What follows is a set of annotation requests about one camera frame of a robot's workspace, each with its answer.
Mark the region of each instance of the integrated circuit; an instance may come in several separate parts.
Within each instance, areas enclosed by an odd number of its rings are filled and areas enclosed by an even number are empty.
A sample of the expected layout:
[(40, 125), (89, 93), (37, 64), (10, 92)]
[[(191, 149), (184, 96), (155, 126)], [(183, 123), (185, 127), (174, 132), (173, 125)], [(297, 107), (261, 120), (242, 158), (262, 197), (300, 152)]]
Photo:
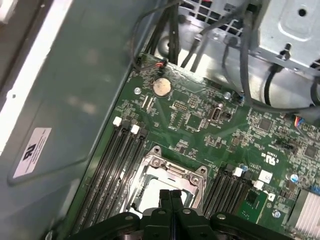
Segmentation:
[(304, 151), (304, 155), (306, 157), (314, 159), (316, 154), (318, 152), (318, 149), (312, 145), (308, 145)]
[(259, 129), (269, 132), (272, 125), (272, 121), (267, 118), (262, 118), (259, 123)]
[(258, 194), (256, 194), (254, 191), (249, 191), (245, 200), (251, 205), (254, 205), (257, 197), (258, 197)]

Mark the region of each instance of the white label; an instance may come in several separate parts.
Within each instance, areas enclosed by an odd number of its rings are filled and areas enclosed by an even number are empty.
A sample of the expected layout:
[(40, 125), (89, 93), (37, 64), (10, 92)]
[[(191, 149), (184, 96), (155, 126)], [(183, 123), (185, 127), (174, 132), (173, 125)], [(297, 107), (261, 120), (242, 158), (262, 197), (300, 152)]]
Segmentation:
[(261, 170), (258, 179), (266, 184), (269, 184), (272, 179), (272, 175), (273, 174), (271, 172)]
[(28, 144), (22, 154), (13, 178), (30, 174), (35, 170), (36, 164), (44, 148), (52, 128), (37, 127), (33, 130)]

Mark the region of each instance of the silver screw head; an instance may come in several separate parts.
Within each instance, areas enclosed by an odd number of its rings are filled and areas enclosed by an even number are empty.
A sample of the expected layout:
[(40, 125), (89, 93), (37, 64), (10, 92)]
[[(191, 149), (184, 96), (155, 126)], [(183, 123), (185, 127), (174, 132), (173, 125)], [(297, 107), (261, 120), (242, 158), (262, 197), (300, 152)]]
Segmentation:
[(136, 88), (134, 89), (134, 94), (136, 94), (136, 95), (141, 94), (141, 88), (140, 88), (140, 87), (136, 87)]
[(272, 216), (273, 216), (275, 219), (278, 219), (278, 218), (281, 217), (281, 212), (279, 212), (278, 210), (273, 210)]
[(217, 216), (216, 216), (218, 219), (220, 219), (220, 220), (225, 220), (227, 217), (225, 216), (225, 215), (223, 215), (223, 214), (218, 214)]
[(184, 214), (190, 214), (190, 213), (191, 213), (191, 210), (185, 208), (185, 209), (182, 210), (182, 212), (183, 212)]
[(231, 93), (226, 91), (224, 94), (223, 94), (223, 97), (225, 100), (229, 100), (231, 98)]

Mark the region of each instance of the ram slot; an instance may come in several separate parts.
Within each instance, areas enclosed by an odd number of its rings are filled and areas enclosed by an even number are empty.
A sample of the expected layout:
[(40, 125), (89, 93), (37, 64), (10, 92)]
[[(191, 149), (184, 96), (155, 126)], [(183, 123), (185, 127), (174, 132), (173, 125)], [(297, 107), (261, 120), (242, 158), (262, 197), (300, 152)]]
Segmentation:
[(225, 186), (225, 181), (228, 180), (228, 176), (225, 173), (220, 174), (218, 179), (214, 180), (213, 185), (215, 187), (212, 187), (210, 189), (210, 197), (207, 198), (205, 203), (205, 209), (204, 209), (204, 215), (207, 217), (210, 217), (212, 215), (213, 208), (219, 201), (219, 197), (221, 195), (221, 192), (223, 191), (223, 187)]
[(232, 187), (233, 181), (229, 176), (226, 176), (224, 179), (219, 194), (217, 195), (217, 199), (215, 202), (215, 205), (211, 208), (211, 214), (214, 214), (216, 212), (219, 212), (220, 209), (223, 208), (224, 203), (228, 197), (228, 194), (230, 192), (230, 187)]
[(128, 129), (122, 129), (122, 134), (119, 138), (118, 144), (113, 147), (111, 150), (111, 154), (107, 157), (106, 160), (106, 169), (104, 171), (103, 176), (101, 176), (100, 184), (97, 186), (97, 194), (94, 196), (94, 199), (92, 200), (92, 206), (90, 208), (90, 213), (87, 215), (87, 218), (84, 221), (83, 228), (86, 229), (90, 226), (92, 226), (96, 218), (98, 216), (100, 205), (101, 205), (101, 196), (104, 194), (104, 190), (106, 188), (106, 185), (108, 184), (108, 181), (110, 181), (110, 172), (112, 169), (114, 169), (117, 159), (121, 152), (126, 148), (127, 143), (129, 142), (131, 136), (129, 135)]
[(143, 129), (140, 132), (140, 135), (137, 139), (137, 144), (136, 144), (135, 148), (133, 149), (133, 154), (130, 155), (132, 157), (129, 157), (127, 160), (126, 171), (124, 172), (124, 175), (121, 179), (120, 185), (113, 193), (114, 198), (108, 203), (108, 206), (106, 208), (102, 208), (105, 210), (103, 211), (103, 213), (101, 214), (101, 216), (99, 218), (100, 221), (103, 221), (104, 219), (107, 219), (107, 218), (113, 216), (113, 213), (116, 213), (116, 214), (118, 213), (117, 205), (119, 204), (119, 200), (123, 196), (123, 193), (125, 192), (126, 188), (128, 187), (129, 181), (134, 174), (131, 171), (131, 169), (133, 169), (135, 164), (138, 163), (138, 161), (139, 161), (139, 154), (143, 148), (147, 133), (148, 132), (145, 129)]
[(99, 211), (99, 214), (95, 223), (100, 222), (100, 219), (104, 215), (104, 212), (108, 209), (108, 205), (115, 197), (114, 196), (115, 191), (117, 190), (117, 188), (120, 187), (119, 186), (120, 176), (128, 161), (128, 158), (135, 144), (135, 141), (136, 141), (136, 137), (134, 136), (131, 138), (130, 143), (127, 145), (124, 151), (124, 154), (121, 154), (119, 156), (120, 159), (118, 161), (118, 165), (113, 169), (113, 172), (110, 174), (111, 181), (108, 184), (107, 189), (105, 191), (105, 196), (102, 199), (102, 203), (101, 203), (101, 208), (100, 208), (101, 210)]
[(92, 199), (95, 196), (95, 194), (97, 193), (97, 189), (95, 188), (95, 186), (97, 186), (99, 184), (99, 182), (101, 181), (100, 176), (104, 174), (105, 165), (107, 164), (106, 163), (107, 156), (111, 153), (111, 150), (113, 149), (114, 145), (117, 144), (117, 142), (118, 142), (117, 140), (120, 137), (119, 134), (121, 133), (121, 130), (123, 128), (126, 128), (126, 126), (122, 126), (122, 125), (115, 126), (112, 130), (110, 140), (109, 140), (109, 142), (103, 152), (102, 160), (99, 161), (99, 163), (98, 163), (96, 171), (94, 172), (93, 177), (89, 183), (89, 187), (87, 188), (82, 205), (81, 205), (79, 211), (77, 212), (75, 224), (71, 230), (72, 234), (75, 234), (82, 229), (82, 225), (86, 219), (86, 215), (89, 212), (90, 205), (92, 203)]

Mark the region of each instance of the dimm slot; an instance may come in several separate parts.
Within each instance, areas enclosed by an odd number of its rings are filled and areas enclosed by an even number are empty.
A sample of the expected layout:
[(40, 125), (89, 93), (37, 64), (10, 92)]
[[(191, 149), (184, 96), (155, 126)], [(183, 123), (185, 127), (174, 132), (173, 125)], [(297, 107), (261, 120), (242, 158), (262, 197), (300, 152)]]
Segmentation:
[(128, 129), (122, 129), (122, 135), (118, 141), (118, 143), (115, 145), (113, 150), (111, 151), (111, 154), (107, 157), (106, 160), (106, 169), (104, 171), (103, 176), (101, 177), (100, 184), (97, 186), (98, 191), (95, 194), (95, 197), (93, 199), (92, 206), (90, 207), (90, 212), (84, 221), (83, 228), (86, 229), (94, 224), (96, 221), (99, 207), (101, 205), (101, 195), (104, 192), (104, 189), (106, 187), (106, 184), (108, 183), (109, 176), (110, 176), (110, 171), (115, 167), (116, 160), (118, 159), (118, 156), (121, 153), (121, 150), (123, 147), (126, 145), (126, 143), (129, 140), (129, 130)]

